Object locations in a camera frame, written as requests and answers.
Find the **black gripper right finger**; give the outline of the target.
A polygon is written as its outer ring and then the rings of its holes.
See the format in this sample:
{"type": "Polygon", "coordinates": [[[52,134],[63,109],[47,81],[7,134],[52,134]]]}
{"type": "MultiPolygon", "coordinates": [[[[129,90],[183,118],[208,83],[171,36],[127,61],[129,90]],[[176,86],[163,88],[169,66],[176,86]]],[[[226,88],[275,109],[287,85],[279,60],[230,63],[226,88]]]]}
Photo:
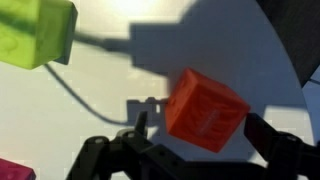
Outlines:
{"type": "Polygon", "coordinates": [[[246,117],[244,135],[267,162],[263,180],[320,180],[320,147],[277,131],[256,113],[246,117]]]}

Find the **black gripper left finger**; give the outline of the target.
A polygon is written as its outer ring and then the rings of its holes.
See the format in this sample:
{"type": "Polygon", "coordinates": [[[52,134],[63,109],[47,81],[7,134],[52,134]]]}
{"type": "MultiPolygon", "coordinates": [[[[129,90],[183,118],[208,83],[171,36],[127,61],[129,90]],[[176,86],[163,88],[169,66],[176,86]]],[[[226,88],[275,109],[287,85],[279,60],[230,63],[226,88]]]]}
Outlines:
{"type": "Polygon", "coordinates": [[[138,114],[134,128],[122,129],[113,140],[88,138],[66,180],[111,180],[123,172],[130,180],[182,180],[184,161],[163,145],[150,142],[147,112],[138,114]]]}

